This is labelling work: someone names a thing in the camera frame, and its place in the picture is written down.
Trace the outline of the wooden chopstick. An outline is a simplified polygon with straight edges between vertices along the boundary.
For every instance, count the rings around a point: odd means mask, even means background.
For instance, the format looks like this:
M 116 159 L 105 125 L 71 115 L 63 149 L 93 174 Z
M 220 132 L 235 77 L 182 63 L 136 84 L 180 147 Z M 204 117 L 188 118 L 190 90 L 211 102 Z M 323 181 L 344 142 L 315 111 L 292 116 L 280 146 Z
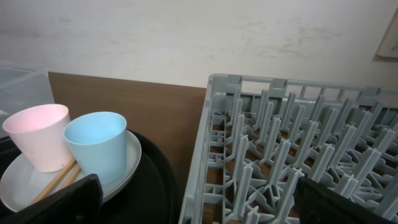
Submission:
M 74 180 L 78 176 L 78 174 L 81 172 L 81 168 L 79 165 L 76 165 L 76 167 L 72 170 L 70 175 L 66 178 L 66 180 L 63 182 L 63 184 L 60 186 L 60 190 L 64 189 L 65 187 L 69 186 L 70 184 L 74 183 Z
M 51 182 L 36 196 L 35 199 L 30 203 L 31 205 L 45 198 L 54 187 L 63 179 L 63 177 L 69 172 L 69 170 L 75 165 L 76 160 L 72 158 L 70 162 L 51 180 Z

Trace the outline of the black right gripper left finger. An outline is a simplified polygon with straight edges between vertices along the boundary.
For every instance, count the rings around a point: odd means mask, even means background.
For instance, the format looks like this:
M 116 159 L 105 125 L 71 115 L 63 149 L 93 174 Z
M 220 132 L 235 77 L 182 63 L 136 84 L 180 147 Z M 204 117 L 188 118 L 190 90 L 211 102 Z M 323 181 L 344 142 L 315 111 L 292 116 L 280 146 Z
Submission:
M 99 177 L 90 174 L 25 209 L 1 219 L 1 224 L 62 224 L 98 222 L 103 203 Z

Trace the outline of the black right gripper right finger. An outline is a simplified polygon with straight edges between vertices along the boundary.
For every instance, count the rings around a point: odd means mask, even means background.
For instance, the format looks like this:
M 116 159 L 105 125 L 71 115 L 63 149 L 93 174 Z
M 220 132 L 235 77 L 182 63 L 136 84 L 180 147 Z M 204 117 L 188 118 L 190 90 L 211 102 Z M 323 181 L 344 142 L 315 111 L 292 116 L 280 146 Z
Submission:
M 392 224 L 308 177 L 300 177 L 294 203 L 301 224 Z

